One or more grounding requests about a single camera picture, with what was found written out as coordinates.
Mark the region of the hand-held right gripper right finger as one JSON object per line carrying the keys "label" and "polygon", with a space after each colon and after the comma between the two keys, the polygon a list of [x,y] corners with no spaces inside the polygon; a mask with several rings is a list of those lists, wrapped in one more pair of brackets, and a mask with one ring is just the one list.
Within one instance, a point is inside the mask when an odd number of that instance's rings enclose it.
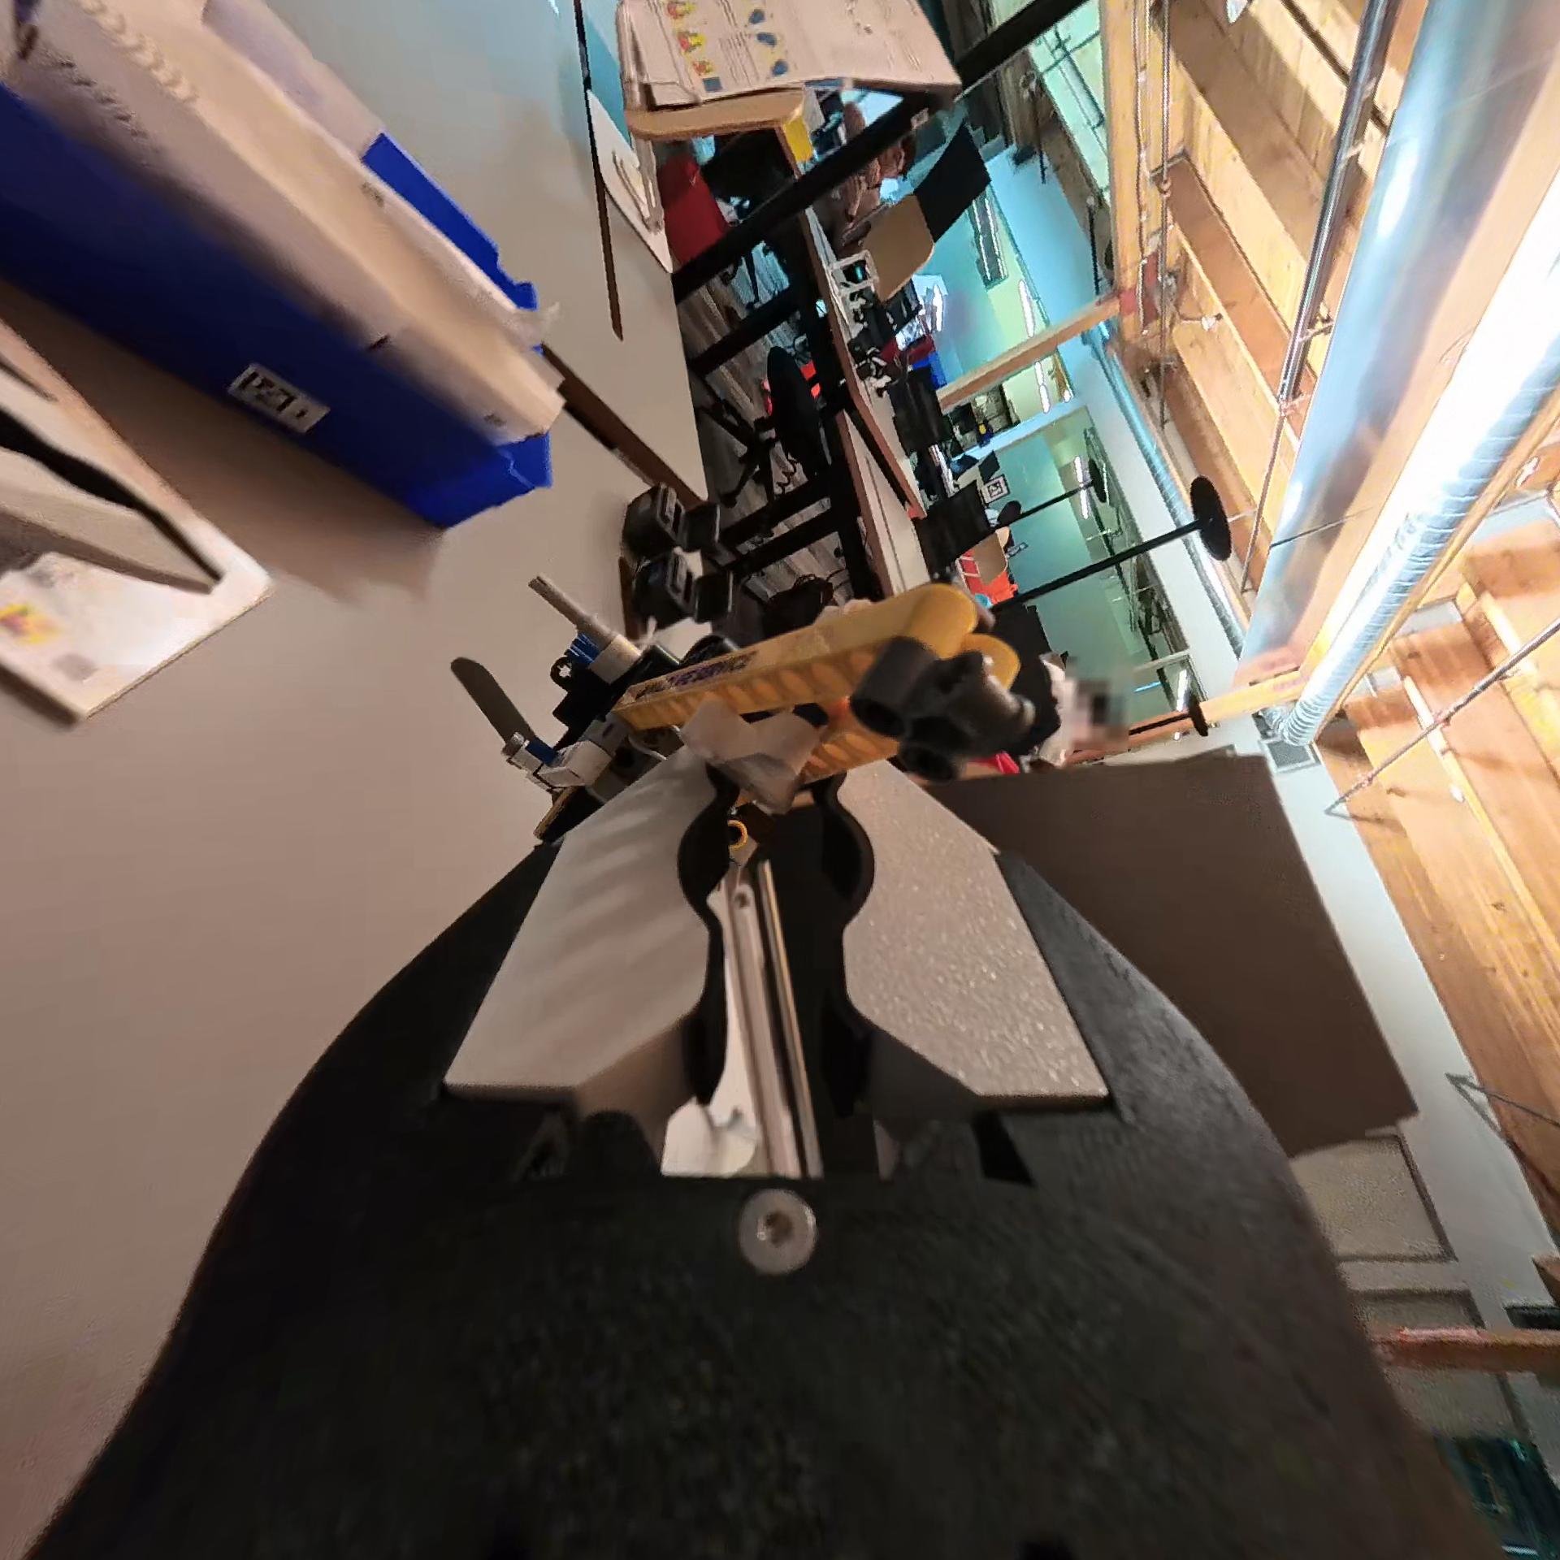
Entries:
{"label": "hand-held right gripper right finger", "polygon": [[994,846],[895,768],[843,777],[823,842],[858,870],[825,998],[836,1109],[912,1134],[1109,1100]]}

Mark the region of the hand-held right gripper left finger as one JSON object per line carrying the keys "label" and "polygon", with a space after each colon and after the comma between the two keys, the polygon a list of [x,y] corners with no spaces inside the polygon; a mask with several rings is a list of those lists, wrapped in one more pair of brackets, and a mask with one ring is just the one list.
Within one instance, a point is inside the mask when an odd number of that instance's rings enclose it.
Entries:
{"label": "hand-held right gripper left finger", "polygon": [[559,846],[444,1074],[470,1100],[620,1115],[663,1139],[728,1059],[728,963],[711,896],[736,790],[676,755]]}

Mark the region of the yellow white lego plane model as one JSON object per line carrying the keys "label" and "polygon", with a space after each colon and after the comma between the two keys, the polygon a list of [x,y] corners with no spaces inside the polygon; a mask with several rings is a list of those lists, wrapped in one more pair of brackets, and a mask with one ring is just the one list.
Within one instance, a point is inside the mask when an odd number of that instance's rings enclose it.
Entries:
{"label": "yellow white lego plane model", "polygon": [[737,807],[786,812],[847,771],[892,762],[927,784],[997,768],[1062,732],[1066,679],[1027,666],[994,612],[949,584],[825,612],[737,649],[721,636],[674,658],[637,647],[537,576],[576,640],[554,667],[563,732],[546,742],[479,662],[451,664],[503,760],[550,796],[559,840],[680,755],[721,773]]}

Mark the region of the lego instruction booklet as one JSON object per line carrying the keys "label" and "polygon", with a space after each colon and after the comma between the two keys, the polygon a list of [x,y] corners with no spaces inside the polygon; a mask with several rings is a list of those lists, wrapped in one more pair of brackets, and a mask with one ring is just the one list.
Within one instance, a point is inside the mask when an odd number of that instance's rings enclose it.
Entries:
{"label": "lego instruction booklet", "polygon": [[4,677],[80,723],[268,595],[264,569],[4,324]]}

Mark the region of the blue plastic bin with tag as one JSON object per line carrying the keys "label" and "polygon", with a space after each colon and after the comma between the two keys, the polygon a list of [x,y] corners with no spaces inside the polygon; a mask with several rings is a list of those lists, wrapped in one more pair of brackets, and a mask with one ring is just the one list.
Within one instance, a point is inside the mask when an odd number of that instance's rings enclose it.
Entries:
{"label": "blue plastic bin with tag", "polygon": [[490,445],[11,92],[2,276],[437,530],[554,485],[548,435]]}

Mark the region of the white paper lego bag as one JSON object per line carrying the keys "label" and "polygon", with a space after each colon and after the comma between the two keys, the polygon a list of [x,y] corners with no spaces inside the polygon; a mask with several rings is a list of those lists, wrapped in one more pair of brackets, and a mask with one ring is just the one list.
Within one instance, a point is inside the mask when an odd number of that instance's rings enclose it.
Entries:
{"label": "white paper lego bag", "polygon": [[552,432],[535,315],[370,170],[377,120],[266,4],[4,4],[4,88],[487,443]]}

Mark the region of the black charger dock green light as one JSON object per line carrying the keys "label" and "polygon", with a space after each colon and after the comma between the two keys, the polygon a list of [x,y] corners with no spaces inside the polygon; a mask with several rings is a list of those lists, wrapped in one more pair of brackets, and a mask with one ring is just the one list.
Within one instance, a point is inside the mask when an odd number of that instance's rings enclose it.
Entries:
{"label": "black charger dock green light", "polygon": [[710,554],[730,517],[721,502],[684,504],[676,491],[658,484],[630,502],[620,552],[633,565],[669,554]]}

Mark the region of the black round-top pole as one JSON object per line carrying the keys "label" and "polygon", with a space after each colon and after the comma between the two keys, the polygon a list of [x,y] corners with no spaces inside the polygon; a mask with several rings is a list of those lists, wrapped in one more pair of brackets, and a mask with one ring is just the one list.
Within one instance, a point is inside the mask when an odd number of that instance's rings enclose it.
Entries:
{"label": "black round-top pole", "polygon": [[1231,523],[1215,485],[1205,478],[1196,478],[1189,493],[1189,502],[1191,521],[1176,526],[1172,532],[1153,539],[1144,539],[1126,552],[1113,552],[1105,560],[1092,562],[1079,571],[1053,578],[1038,588],[1018,591],[1012,601],[1027,606],[1029,602],[1062,593],[1081,582],[1124,569],[1133,562],[1181,541],[1194,541],[1215,563],[1228,562],[1233,552]]}

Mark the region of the white flat stand base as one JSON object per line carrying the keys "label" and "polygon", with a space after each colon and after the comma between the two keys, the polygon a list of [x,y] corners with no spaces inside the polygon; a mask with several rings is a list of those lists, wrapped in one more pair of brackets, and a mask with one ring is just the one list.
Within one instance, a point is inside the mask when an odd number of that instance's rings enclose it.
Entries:
{"label": "white flat stand base", "polygon": [[622,133],[594,92],[587,92],[587,107],[604,190],[652,259],[665,274],[671,274],[674,263],[665,212],[658,198],[654,155]]}

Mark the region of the wooden board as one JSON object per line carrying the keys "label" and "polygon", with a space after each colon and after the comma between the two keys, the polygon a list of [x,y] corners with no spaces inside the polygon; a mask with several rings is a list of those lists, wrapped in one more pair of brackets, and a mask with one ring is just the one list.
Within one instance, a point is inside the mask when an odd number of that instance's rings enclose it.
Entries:
{"label": "wooden board", "polygon": [[645,144],[689,144],[698,138],[780,131],[804,114],[806,88],[739,94],[678,108],[654,108],[626,94],[630,136]]}

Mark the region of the printed paper sheet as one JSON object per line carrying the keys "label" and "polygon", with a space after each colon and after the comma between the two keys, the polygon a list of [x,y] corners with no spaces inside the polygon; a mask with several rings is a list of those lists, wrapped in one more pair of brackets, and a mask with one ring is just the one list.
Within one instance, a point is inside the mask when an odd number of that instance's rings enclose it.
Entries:
{"label": "printed paper sheet", "polygon": [[955,92],[960,73],[914,3],[628,3],[630,79],[656,108],[849,86]]}

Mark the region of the silver ceiling duct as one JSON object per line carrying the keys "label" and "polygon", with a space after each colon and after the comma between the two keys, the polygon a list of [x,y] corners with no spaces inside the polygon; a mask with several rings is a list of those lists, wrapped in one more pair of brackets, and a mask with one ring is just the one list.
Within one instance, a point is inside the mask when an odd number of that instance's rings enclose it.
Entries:
{"label": "silver ceiling duct", "polygon": [[1237,684],[1311,747],[1556,396],[1556,4],[1428,4]]}

